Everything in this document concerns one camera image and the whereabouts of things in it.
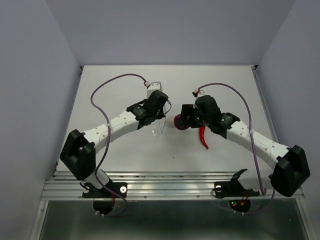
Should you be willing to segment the clear zip top bag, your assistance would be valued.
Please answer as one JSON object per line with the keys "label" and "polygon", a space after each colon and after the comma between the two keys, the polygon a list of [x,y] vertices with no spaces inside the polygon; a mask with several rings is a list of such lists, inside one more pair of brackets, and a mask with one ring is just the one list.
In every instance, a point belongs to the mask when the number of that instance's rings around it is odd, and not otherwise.
{"label": "clear zip top bag", "polygon": [[165,129],[166,125],[166,116],[164,116],[161,119],[155,120],[150,126],[151,126],[151,134],[153,137],[160,137]]}

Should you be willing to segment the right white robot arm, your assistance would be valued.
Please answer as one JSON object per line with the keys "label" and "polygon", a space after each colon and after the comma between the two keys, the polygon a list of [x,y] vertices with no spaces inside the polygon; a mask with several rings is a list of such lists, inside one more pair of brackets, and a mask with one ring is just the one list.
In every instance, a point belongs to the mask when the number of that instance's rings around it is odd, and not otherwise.
{"label": "right white robot arm", "polygon": [[221,112],[216,100],[209,95],[198,97],[193,104],[182,105],[173,123],[181,131],[207,127],[212,133],[256,154],[270,167],[256,175],[243,168],[229,181],[218,182],[217,198],[241,197],[246,193],[258,196],[260,187],[273,188],[291,197],[311,175],[305,151],[300,146],[288,147],[250,130],[234,114]]}

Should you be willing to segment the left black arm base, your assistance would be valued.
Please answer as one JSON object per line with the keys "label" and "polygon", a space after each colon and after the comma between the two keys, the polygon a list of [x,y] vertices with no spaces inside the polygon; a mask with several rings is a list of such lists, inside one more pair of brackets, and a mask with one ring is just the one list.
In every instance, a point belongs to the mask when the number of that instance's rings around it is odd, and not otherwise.
{"label": "left black arm base", "polygon": [[97,216],[118,217],[128,209],[128,184],[112,181],[103,170],[93,172],[79,184],[82,197],[93,200],[92,208]]}

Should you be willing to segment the purple onion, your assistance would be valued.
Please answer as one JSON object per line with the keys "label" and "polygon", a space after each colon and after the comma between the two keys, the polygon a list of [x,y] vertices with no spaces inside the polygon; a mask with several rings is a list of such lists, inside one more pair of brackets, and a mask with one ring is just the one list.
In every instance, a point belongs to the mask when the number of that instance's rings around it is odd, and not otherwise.
{"label": "purple onion", "polygon": [[187,130],[190,127],[190,117],[178,114],[174,117],[174,126],[180,131]]}

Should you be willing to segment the white radish with leaves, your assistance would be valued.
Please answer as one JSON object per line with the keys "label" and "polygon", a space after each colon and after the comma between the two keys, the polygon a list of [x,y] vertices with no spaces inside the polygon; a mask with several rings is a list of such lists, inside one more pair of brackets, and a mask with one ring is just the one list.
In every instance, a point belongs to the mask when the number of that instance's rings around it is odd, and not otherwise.
{"label": "white radish with leaves", "polygon": [[174,123],[174,116],[170,116],[166,119],[166,125],[168,128],[174,128],[175,127],[175,123]]}

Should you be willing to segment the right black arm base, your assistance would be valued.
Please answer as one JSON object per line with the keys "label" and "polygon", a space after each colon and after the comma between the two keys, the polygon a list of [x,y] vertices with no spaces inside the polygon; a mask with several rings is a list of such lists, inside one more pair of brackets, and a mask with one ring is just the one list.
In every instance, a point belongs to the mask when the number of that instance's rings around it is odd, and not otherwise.
{"label": "right black arm base", "polygon": [[247,171],[243,168],[236,172],[229,181],[216,181],[211,190],[211,195],[217,199],[232,198],[229,200],[230,210],[246,215],[251,208],[250,197],[259,197],[259,190],[245,189],[239,182],[239,178]]}

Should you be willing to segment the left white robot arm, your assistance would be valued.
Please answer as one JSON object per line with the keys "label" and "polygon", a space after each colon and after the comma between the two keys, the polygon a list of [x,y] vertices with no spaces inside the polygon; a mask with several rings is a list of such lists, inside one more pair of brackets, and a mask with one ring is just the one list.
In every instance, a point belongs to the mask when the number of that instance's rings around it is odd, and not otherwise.
{"label": "left white robot arm", "polygon": [[164,106],[168,100],[165,93],[155,90],[148,98],[129,106],[102,125],[83,132],[71,131],[62,147],[60,160],[77,180],[89,182],[100,197],[108,196],[111,180],[96,166],[96,154],[102,149],[107,152],[110,143],[118,138],[164,118]]}

